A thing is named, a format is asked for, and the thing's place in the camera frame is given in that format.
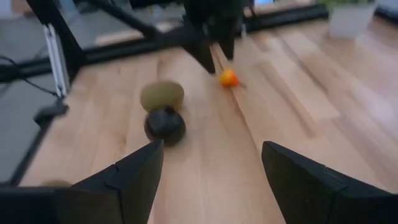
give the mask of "black fruit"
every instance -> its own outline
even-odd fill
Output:
[[[184,136],[185,122],[171,106],[162,106],[149,112],[144,129],[149,140],[163,139],[165,146],[173,146]]]

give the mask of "black metal frame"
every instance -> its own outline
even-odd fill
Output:
[[[82,66],[177,46],[182,46],[185,50],[188,51],[188,53],[195,57],[208,71],[210,71],[208,67],[211,65],[207,63],[213,62],[204,57],[208,55],[209,52],[198,52],[197,48],[192,48],[192,43],[198,43],[203,40],[215,39],[212,39],[211,37],[206,37],[206,34],[204,34],[203,32],[199,32],[192,25],[187,23],[182,27],[178,27],[166,33],[162,33],[154,26],[143,23],[139,19],[132,17],[131,15],[118,9],[114,5],[109,4],[103,0],[87,1],[107,12],[116,19],[119,19],[121,22],[142,32],[144,38],[128,40],[101,47],[81,49],[81,47],[78,45],[78,42],[76,41],[76,38],[73,36],[72,32],[67,26],[67,23],[59,13],[52,0],[27,0],[40,22],[45,26],[48,24],[53,25],[55,31],[59,34],[71,82],[75,79],[79,69]],[[328,11],[326,7],[324,5],[317,4],[312,6],[286,9],[267,14],[257,14],[256,16],[250,18],[244,18],[243,23],[246,26],[247,32],[255,32],[262,29],[283,26],[286,24],[293,24],[312,19],[327,18]],[[15,74],[12,77],[9,75],[0,75],[0,83],[12,82],[14,80],[50,73],[50,60],[48,57],[46,57],[38,60],[22,62],[19,64],[19,70],[20,74],[17,76],[15,76]],[[19,182],[23,178],[25,171],[29,168],[29,164],[33,159],[36,151],[38,150],[40,143],[45,136],[45,133],[51,126],[51,122],[52,118],[48,119],[44,124],[40,124],[41,129],[38,135],[34,139],[34,142],[29,148],[28,153],[19,164],[11,180],[8,183],[3,183],[0,185],[19,184]]]

